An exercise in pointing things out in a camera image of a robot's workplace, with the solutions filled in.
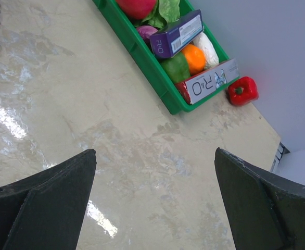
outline white wall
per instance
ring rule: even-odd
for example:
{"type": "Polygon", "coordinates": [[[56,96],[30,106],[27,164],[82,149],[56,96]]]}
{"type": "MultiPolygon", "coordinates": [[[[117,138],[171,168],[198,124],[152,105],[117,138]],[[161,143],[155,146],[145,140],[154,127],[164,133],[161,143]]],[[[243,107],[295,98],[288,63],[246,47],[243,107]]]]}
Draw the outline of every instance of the white wall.
{"type": "Polygon", "coordinates": [[[305,150],[284,155],[274,173],[305,185],[305,150]]]}
{"type": "Polygon", "coordinates": [[[305,149],[305,1],[190,0],[243,75],[255,106],[292,152],[305,149]]]}

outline purple box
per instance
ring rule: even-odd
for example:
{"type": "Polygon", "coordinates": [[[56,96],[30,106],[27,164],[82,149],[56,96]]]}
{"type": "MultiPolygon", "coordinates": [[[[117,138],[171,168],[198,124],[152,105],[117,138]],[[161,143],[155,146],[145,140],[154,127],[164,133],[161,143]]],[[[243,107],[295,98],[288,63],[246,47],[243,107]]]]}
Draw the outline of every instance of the purple box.
{"type": "Polygon", "coordinates": [[[203,30],[201,10],[193,10],[150,36],[152,52],[160,59],[171,58],[203,30]]]}

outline toy fruit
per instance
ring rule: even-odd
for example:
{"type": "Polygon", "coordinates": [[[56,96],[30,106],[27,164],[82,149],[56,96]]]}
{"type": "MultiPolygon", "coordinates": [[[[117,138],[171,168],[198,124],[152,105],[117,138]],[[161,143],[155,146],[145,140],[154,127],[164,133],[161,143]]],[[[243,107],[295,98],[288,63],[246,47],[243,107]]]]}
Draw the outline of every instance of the toy fruit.
{"type": "Polygon", "coordinates": [[[162,61],[161,65],[174,84],[190,78],[188,64],[182,53],[162,61]]]}
{"type": "Polygon", "coordinates": [[[156,0],[116,0],[123,12],[133,19],[144,19],[154,9],[156,0]]]}
{"type": "Polygon", "coordinates": [[[189,66],[191,76],[199,74],[205,68],[206,58],[202,50],[193,44],[188,44],[182,49],[182,54],[185,56],[189,66]]]}
{"type": "Polygon", "coordinates": [[[230,102],[243,106],[259,98],[256,82],[251,77],[242,77],[228,87],[230,102]]]}
{"type": "Polygon", "coordinates": [[[158,31],[156,28],[154,28],[150,25],[143,25],[143,26],[137,27],[136,30],[146,43],[149,43],[150,36],[158,31]]]}

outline orange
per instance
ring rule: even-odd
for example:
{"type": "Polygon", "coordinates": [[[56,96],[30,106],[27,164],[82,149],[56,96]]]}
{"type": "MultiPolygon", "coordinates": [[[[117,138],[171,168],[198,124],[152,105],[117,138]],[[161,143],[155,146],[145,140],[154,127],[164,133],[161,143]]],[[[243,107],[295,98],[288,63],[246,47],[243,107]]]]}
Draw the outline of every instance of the orange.
{"type": "Polygon", "coordinates": [[[202,50],[193,44],[188,44],[182,49],[186,58],[191,76],[199,74],[205,68],[206,58],[202,50]]]}

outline beige marble surface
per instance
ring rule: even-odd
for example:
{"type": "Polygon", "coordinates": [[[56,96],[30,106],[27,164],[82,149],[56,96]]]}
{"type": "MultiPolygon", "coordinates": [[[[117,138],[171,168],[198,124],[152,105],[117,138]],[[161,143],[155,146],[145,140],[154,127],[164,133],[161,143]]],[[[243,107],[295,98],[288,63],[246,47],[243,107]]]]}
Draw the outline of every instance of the beige marble surface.
{"type": "Polygon", "coordinates": [[[94,148],[78,249],[234,249],[214,152],[270,169],[279,137],[254,106],[171,116],[91,0],[1,17],[0,185],[94,148]]]}

